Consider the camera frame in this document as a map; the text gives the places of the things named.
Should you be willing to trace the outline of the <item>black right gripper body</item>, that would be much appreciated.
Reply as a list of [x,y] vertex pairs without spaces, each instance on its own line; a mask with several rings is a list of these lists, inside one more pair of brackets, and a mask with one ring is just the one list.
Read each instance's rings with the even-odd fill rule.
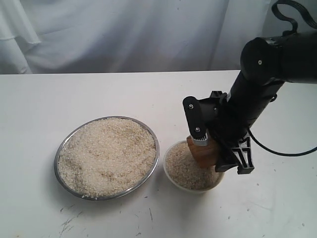
[[225,149],[233,151],[241,149],[247,129],[227,98],[227,93],[212,91],[208,98],[200,99],[198,102],[203,121],[212,138]]

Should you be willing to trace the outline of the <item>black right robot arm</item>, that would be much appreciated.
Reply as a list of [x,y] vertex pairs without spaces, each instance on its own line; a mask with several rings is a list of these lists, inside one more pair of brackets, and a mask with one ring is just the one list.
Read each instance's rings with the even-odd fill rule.
[[205,99],[183,100],[190,131],[187,143],[201,168],[253,171],[251,142],[256,138],[251,127],[284,83],[316,83],[317,33],[257,37],[243,48],[240,65],[229,92],[212,91]]

